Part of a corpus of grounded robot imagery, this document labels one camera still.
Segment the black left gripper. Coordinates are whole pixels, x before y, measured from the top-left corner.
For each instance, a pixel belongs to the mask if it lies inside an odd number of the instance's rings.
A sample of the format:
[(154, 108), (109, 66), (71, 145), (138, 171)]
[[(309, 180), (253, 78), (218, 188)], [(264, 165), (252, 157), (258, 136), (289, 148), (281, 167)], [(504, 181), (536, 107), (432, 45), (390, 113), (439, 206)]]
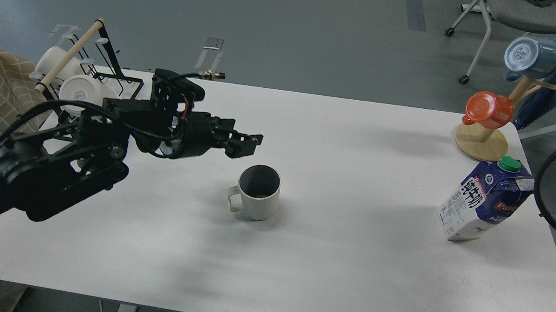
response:
[(137, 129), (140, 151), (166, 159), (197, 157), (222, 149), (230, 159), (252, 156), (263, 142), (262, 134), (246, 134), (234, 127), (235, 119), (193, 110), (206, 97), (205, 90), (189, 80), (192, 74), (156, 69), (149, 100), (135, 100), (129, 124)]

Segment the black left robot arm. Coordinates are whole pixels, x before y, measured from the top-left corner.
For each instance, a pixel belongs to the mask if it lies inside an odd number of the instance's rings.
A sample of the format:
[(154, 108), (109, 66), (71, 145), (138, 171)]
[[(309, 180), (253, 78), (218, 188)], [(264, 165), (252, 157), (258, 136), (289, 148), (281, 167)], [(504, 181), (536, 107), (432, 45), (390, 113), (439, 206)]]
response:
[(129, 138), (159, 159), (198, 157), (212, 148), (230, 159), (253, 155), (261, 134), (240, 133), (234, 119), (194, 111), (206, 97), (194, 77), (225, 75), (156, 69), (148, 100), (53, 99), (19, 115), (0, 134), (0, 215), (16, 208), (41, 222), (112, 189), (129, 174)]

